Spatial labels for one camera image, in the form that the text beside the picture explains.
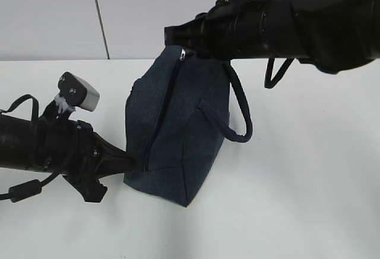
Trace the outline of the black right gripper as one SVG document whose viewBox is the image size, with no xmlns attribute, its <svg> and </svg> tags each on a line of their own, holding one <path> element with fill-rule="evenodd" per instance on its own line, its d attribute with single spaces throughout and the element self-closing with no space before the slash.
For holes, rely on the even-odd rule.
<svg viewBox="0 0 380 259">
<path fill-rule="evenodd" d="M 231 0 L 217 0 L 208 12 L 202 12 L 184 24 L 164 28 L 164 45 L 181 46 L 201 59 L 231 60 L 227 40 L 229 23 L 236 17 Z"/>
</svg>

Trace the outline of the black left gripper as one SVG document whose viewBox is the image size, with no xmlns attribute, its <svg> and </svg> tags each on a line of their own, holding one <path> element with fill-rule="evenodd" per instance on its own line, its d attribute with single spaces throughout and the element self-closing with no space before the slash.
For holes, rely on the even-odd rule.
<svg viewBox="0 0 380 259">
<path fill-rule="evenodd" d="M 82 196 L 84 201 L 99 203 L 107 188 L 97 178 L 132 172 L 135 159 L 105 141 L 86 122 L 72 122 L 70 113 L 59 113 L 49 104 L 42 116 L 39 105 L 33 104 L 30 124 L 30 164 L 53 172 L 43 181 L 29 182 L 29 196 L 40 194 L 42 188 L 62 175 Z"/>
</svg>

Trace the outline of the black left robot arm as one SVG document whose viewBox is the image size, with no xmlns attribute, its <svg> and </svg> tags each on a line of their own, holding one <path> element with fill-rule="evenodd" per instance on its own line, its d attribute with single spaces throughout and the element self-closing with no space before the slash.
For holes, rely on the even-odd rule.
<svg viewBox="0 0 380 259">
<path fill-rule="evenodd" d="M 84 201 L 99 203 L 107 192 L 100 179 L 130 173 L 135 159 L 94 132 L 91 124 L 66 117 L 42 115 L 35 123 L 1 114 L 1 167 L 46 173 L 8 189 L 2 200 L 13 203 L 38 195 L 61 176 Z"/>
</svg>

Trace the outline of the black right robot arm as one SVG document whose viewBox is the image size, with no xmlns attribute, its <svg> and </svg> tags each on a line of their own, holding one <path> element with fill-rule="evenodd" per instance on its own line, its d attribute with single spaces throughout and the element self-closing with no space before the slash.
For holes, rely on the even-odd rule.
<svg viewBox="0 0 380 259">
<path fill-rule="evenodd" d="M 336 74 L 379 58 L 379 0 L 218 0 L 166 27 L 164 43 L 224 60 L 297 59 Z"/>
</svg>

